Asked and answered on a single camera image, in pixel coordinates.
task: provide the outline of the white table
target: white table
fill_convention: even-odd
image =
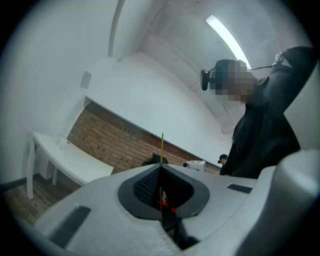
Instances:
[[[37,148],[41,147],[54,164],[52,184],[57,184],[58,169],[74,182],[83,186],[93,180],[109,176],[113,167],[82,151],[68,141],[64,149],[57,146],[58,138],[33,132],[26,175],[27,196],[33,199],[33,173]]]

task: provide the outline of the ceiling light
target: ceiling light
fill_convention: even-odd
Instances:
[[[215,16],[211,15],[209,18],[205,20],[205,22],[213,28],[218,35],[225,41],[225,43],[229,46],[230,50],[233,52],[234,56],[237,60],[242,60],[246,63],[246,67],[251,69],[249,61],[238,44],[237,40],[233,37],[230,31],[218,20]]]

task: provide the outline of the white wall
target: white wall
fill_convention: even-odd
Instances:
[[[108,56],[116,5],[42,2],[12,36],[0,70],[1,183],[26,176],[32,131],[67,133],[84,102],[84,71]]]
[[[204,103],[176,76],[144,53],[107,58],[89,70],[88,97],[144,130],[217,163],[231,140]]]

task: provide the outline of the ceiling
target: ceiling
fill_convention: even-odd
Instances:
[[[301,45],[300,31],[292,17],[278,5],[262,0],[137,0],[125,1],[117,26],[113,52],[121,57],[143,52],[178,77],[193,91],[220,122],[222,132],[232,134],[244,114],[244,106],[217,100],[200,88],[200,71],[210,70],[221,59],[235,56],[205,20],[216,16],[231,32],[244,51],[252,68],[269,66],[275,55],[286,46]],[[130,29],[133,22],[137,29]],[[129,48],[123,51],[120,43]],[[265,77],[270,70],[257,70],[254,75]]]

